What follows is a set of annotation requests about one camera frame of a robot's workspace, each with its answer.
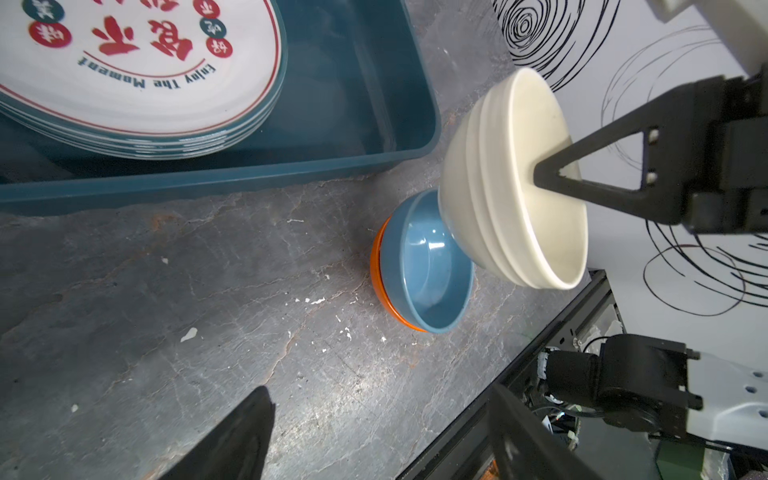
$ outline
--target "orange bowl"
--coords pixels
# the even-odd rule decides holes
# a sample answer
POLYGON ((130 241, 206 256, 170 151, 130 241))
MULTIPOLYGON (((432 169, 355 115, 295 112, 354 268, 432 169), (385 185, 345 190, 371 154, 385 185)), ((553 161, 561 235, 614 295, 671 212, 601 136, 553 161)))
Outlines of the orange bowl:
POLYGON ((379 298, 379 302, 384 306, 384 309, 389 312, 389 315, 394 316, 398 322, 405 326, 409 326, 414 330, 418 330, 419 332, 426 332, 426 330, 413 326, 408 320, 402 318, 402 315, 397 313, 395 307, 392 306, 392 302, 389 301, 389 297, 384 290, 384 282, 382 282, 382 273, 379 268, 379 262, 381 261, 380 253, 382 248, 382 238, 384 238, 384 229, 386 229, 388 223, 389 218, 386 219, 386 222, 384 222, 379 229, 379 232, 376 234, 376 239, 373 241, 373 250, 371 250, 371 282, 373 283, 373 291, 376 292, 376 296, 379 298))

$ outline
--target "screw hole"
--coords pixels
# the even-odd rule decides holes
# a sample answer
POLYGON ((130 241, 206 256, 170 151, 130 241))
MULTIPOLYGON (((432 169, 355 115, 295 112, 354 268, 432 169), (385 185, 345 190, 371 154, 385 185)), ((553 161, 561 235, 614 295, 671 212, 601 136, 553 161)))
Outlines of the screw hole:
POLYGON ((651 185, 655 184, 656 180, 658 180, 658 179, 659 179, 659 174, 657 174, 654 171, 649 171, 645 175, 645 184, 650 187, 651 185))
POLYGON ((648 132, 648 144, 653 145, 659 141, 659 129, 654 128, 648 132))

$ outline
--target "red chinese character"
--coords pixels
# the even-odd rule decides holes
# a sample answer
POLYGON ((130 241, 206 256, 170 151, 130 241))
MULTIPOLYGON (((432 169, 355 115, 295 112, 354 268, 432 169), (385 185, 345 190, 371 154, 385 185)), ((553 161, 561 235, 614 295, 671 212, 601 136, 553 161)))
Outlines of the red chinese character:
POLYGON ((187 58, 187 54, 192 51, 192 41, 187 38, 179 38, 176 25, 167 20, 163 22, 150 20, 149 25, 152 25, 152 33, 159 33, 157 41, 153 41, 152 46, 170 57, 173 57, 174 52, 176 52, 179 60, 187 58))
POLYGON ((174 2, 174 0, 141 0, 141 3, 146 5, 148 8, 160 7, 160 10, 163 12, 170 12, 177 6, 179 6, 179 2, 174 2))
POLYGON ((194 0, 192 6, 205 18, 216 18, 220 13, 219 5, 214 0, 194 0))
POLYGON ((232 55, 232 44, 224 38, 208 38, 205 41, 208 51, 219 58, 227 58, 232 55))
POLYGON ((69 45, 72 34, 61 24, 45 24, 32 22, 29 25, 29 35, 40 45, 51 48, 61 48, 69 45))
POLYGON ((134 29, 127 27, 125 30, 121 31, 120 25, 118 25, 118 21, 115 20, 114 17, 104 17, 104 30, 106 30, 107 33, 102 32, 98 28, 91 30, 94 35, 102 40, 113 40, 99 45, 98 49, 101 53, 105 55, 116 55, 118 53, 128 53, 129 51, 139 49, 136 45, 125 43, 125 40, 123 39, 123 32, 125 32, 125 38, 133 40, 134 29))

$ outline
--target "teal circle logo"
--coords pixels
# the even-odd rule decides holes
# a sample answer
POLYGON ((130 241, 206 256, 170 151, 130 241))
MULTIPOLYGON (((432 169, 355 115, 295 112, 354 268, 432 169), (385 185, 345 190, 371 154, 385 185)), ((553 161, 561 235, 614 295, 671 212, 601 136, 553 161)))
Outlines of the teal circle logo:
POLYGON ((24 13, 40 23, 59 23, 64 18, 64 8, 56 0, 24 0, 24 13))
POLYGON ((201 18, 200 28, 211 38, 224 38, 227 34, 227 27, 218 18, 201 18))

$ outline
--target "red circle logo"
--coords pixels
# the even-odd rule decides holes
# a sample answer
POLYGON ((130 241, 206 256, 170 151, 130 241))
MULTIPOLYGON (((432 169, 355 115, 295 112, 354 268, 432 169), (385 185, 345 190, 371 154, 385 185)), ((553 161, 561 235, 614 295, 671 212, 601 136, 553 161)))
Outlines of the red circle logo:
POLYGON ((232 45, 225 38, 208 38, 205 46, 218 58, 227 58, 232 55, 232 45))
POLYGON ((216 18, 221 13, 219 5, 214 0, 194 0, 194 9, 205 18, 216 18))
POLYGON ((29 36, 44 47, 61 48, 69 45, 72 34, 60 23, 32 22, 29 25, 29 36))

